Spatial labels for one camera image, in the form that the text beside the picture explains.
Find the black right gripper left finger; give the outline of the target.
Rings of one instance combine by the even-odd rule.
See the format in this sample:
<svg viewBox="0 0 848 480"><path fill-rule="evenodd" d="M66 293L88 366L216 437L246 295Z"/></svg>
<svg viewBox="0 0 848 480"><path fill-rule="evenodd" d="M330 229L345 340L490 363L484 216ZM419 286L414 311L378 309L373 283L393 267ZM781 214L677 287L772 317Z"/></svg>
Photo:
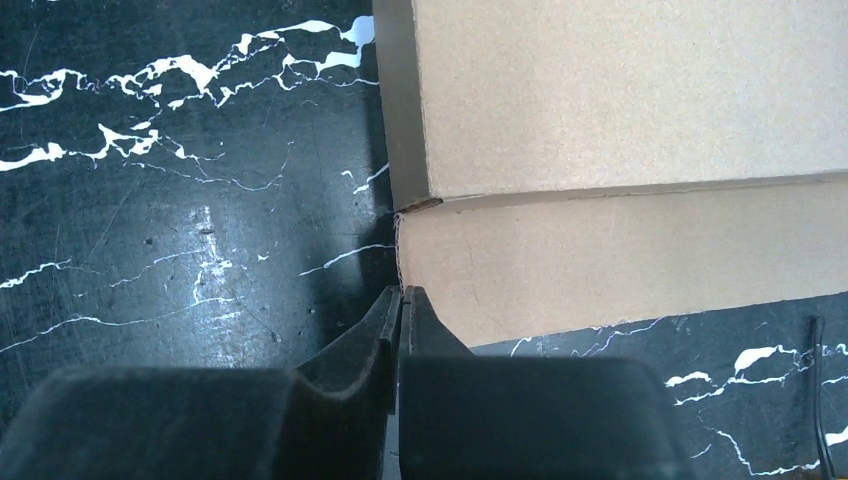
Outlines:
<svg viewBox="0 0 848 480"><path fill-rule="evenodd" d="M402 293L295 368L69 368L1 442L5 479L378 479Z"/></svg>

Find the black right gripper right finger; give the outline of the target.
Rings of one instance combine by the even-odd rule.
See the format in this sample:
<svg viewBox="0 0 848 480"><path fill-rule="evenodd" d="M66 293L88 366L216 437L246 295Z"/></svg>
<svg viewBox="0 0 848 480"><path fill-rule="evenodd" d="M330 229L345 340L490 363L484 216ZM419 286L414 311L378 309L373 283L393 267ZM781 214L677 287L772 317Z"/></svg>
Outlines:
<svg viewBox="0 0 848 480"><path fill-rule="evenodd" d="M671 399L625 358L473 353L424 289L403 295L399 464L405 479L689 479Z"/></svg>

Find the brown cardboard box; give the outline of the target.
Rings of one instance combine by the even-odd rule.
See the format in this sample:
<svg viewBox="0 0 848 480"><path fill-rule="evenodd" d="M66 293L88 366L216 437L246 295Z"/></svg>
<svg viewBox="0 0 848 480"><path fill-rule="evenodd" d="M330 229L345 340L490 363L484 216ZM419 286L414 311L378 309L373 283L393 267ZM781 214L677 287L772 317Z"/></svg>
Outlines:
<svg viewBox="0 0 848 480"><path fill-rule="evenodd" d="M842 293L843 1L377 1L401 283L470 345Z"/></svg>

